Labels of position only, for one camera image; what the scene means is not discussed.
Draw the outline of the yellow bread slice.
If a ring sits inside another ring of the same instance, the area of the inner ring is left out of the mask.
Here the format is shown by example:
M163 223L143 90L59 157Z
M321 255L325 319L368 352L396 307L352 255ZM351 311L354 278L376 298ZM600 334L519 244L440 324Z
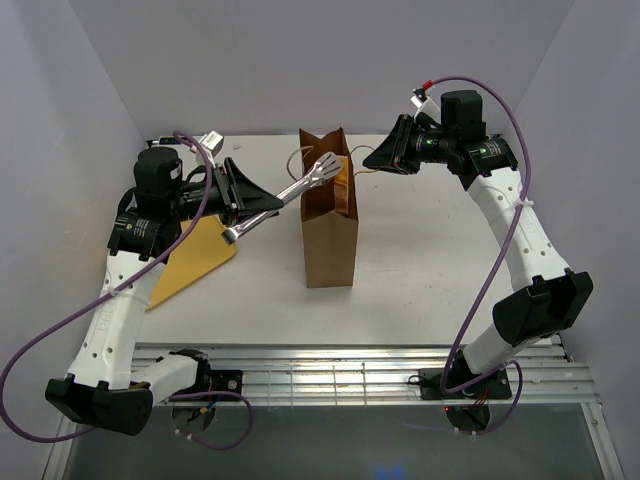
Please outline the yellow bread slice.
M349 216L351 167L347 156L339 155L342 169L334 177L334 210L345 217Z

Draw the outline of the metal serving tongs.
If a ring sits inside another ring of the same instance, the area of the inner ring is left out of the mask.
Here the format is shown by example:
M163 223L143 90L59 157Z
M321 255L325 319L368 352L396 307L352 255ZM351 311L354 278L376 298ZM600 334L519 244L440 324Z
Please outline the metal serving tongs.
M313 163L306 174L278 193L277 198L283 203L281 207L273 211L253 215L237 225L225 229L221 234L222 238L228 245L235 244L239 238L248 234L267 219L275 216L277 211L296 198L301 197L307 191L334 179L343 169L343 161L340 156L333 152L323 154Z

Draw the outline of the brown paper bag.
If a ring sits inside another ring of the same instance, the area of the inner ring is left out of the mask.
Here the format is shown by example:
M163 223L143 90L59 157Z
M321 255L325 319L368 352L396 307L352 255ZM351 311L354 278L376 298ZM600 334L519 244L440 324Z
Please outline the brown paper bag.
M342 128L317 137L299 131L302 171L308 172L325 153L347 156L351 167L349 216L334 210L334 179L313 188L301 197L300 220L306 286L314 288L351 287L356 267L359 212L356 193L356 170L351 149Z

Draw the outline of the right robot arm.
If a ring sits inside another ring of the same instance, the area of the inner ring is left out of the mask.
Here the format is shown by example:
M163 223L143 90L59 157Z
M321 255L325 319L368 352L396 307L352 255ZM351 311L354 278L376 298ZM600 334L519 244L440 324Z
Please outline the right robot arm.
M426 383L437 386L441 396L474 397L522 350L570 328L593 281L554 249L511 147L486 133L477 91L447 92L435 103L426 88L419 88L412 102L415 114L400 115L363 165L398 175L414 175L427 163L445 165L500 246L497 263L508 269L512 294L494 305L491 325L468 345L455 344L443 372Z

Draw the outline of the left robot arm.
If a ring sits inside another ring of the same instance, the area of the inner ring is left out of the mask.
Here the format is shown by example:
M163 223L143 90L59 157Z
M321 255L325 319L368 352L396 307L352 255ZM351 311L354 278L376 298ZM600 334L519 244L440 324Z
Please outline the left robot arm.
M106 273L98 306L83 344L62 379L49 380L46 400L83 425L137 435L153 406L176 392L205 397L212 376L201 355L172 353L140 373L131 368L134 347L152 292L162 276L181 225L219 216L235 225L283 202L249 180L227 158L210 181L189 183L170 147L141 151L135 185L123 196L108 241Z

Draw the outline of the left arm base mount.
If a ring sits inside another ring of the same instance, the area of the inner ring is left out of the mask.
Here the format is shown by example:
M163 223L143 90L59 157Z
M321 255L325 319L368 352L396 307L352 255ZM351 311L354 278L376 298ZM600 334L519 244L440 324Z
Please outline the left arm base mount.
M204 386L208 391L223 391L241 394L244 372L237 369L213 369L204 376Z

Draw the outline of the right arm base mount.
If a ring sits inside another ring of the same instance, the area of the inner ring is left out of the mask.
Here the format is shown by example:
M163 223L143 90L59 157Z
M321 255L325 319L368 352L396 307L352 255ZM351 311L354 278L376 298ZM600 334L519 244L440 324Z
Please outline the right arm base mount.
M451 373L446 385L448 393L441 389L441 377L442 371L424 368L411 375L407 384L419 389L419 396L422 400L508 400L512 396L505 370L500 370L490 377L456 392L452 392L452 390L460 384L470 381L471 377L458 378Z

